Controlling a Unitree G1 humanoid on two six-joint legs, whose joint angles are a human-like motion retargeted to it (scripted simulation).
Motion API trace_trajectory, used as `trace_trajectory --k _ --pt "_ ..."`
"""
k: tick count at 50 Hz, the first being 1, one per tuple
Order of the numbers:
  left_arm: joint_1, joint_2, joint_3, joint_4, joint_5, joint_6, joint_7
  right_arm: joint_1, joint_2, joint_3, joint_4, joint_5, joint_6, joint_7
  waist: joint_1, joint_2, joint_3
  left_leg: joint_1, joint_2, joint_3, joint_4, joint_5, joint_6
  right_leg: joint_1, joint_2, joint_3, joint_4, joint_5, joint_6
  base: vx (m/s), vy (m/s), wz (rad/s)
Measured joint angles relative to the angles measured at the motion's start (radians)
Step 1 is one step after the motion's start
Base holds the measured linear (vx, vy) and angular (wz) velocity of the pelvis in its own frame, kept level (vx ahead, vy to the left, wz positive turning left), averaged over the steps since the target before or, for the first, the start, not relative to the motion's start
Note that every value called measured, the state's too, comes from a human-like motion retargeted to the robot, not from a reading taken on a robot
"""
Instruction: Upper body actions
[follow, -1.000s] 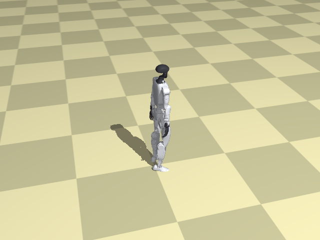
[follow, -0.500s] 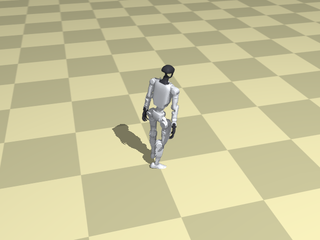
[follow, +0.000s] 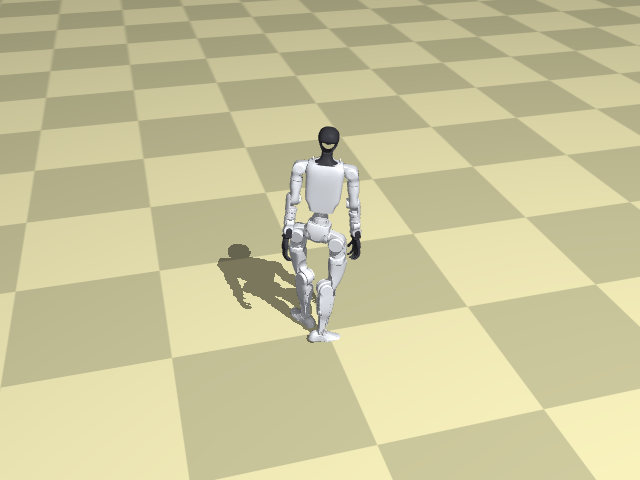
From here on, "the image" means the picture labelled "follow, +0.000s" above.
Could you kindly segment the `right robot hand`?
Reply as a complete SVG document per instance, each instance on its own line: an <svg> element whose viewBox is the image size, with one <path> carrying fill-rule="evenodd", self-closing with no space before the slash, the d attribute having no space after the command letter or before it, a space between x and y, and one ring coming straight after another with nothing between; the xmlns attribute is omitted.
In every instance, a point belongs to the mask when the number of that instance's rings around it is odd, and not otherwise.
<svg viewBox="0 0 640 480"><path fill-rule="evenodd" d="M351 256L349 256L349 258L356 260L360 256L360 248L361 248L360 231L356 231L355 237L351 235L351 238L352 238L352 241L347 245L347 247L349 247L352 244L352 250L347 255L350 255L351 253L353 253Z"/></svg>

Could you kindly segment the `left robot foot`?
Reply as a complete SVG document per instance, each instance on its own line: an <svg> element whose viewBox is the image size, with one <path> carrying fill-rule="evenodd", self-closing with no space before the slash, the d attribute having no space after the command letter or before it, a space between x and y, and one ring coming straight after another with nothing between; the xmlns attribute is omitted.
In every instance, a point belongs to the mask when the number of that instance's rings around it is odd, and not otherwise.
<svg viewBox="0 0 640 480"><path fill-rule="evenodd" d="M304 317L301 316L301 309L294 307L290 310L290 314L292 315L292 317L294 317L297 321L300 321L301 323L303 323L307 328L314 328L315 327L315 321L313 319L312 316L308 316L305 319Z"/></svg>

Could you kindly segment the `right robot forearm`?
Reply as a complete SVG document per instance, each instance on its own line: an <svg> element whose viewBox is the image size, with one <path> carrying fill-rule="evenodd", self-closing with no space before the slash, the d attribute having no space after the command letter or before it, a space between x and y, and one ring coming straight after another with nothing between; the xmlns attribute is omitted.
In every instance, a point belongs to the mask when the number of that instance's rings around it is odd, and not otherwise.
<svg viewBox="0 0 640 480"><path fill-rule="evenodd" d="M350 216L350 234L355 237L355 232L356 231L360 231L360 235L361 235L361 223L360 223L360 215L361 215L361 210L360 210L360 199L358 197L358 209L350 209L349 210L349 216Z"/></svg>

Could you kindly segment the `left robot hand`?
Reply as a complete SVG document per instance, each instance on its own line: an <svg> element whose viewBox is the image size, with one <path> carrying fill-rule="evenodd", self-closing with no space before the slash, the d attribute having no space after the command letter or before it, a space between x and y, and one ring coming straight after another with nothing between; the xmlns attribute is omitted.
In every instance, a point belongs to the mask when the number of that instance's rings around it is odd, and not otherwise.
<svg viewBox="0 0 640 480"><path fill-rule="evenodd" d="M283 254L283 257L284 257L287 261L292 261L292 259L290 259L290 258L288 257L288 252L287 252L287 250L288 250L288 246L289 246L289 239L291 239L291 238L292 238L292 229L288 228L288 229L286 230L286 234L284 234L284 233L283 233L283 234L282 234L282 237L283 237L283 241L282 241L282 254Z"/></svg>

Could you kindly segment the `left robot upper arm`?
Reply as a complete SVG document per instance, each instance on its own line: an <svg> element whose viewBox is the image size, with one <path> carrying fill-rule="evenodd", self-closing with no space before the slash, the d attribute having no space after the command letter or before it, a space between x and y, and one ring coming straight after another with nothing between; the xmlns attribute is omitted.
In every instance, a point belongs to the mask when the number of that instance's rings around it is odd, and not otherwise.
<svg viewBox="0 0 640 480"><path fill-rule="evenodd" d="M306 172L309 160L297 160L293 164L290 179L290 205L297 205L301 202L300 190L302 187L303 175Z"/></svg>

